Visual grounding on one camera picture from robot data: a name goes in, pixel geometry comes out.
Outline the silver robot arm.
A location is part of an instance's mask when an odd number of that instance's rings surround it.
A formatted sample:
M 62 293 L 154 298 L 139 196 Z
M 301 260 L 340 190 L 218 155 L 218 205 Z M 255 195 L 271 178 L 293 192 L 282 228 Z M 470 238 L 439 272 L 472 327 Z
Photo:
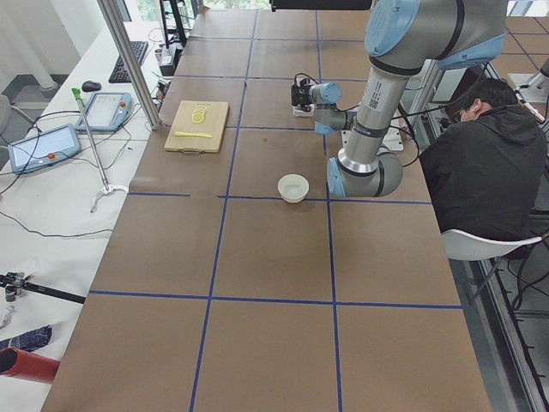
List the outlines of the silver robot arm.
M 333 83 L 312 87 L 315 131 L 350 131 L 347 145 L 327 165 L 333 197 L 382 197 L 402 179 L 397 156 L 383 145 L 410 77 L 427 60 L 440 70 L 486 63 L 504 48 L 505 1 L 380 1 L 365 31 L 371 71 L 351 119 L 335 110 L 340 90 Z

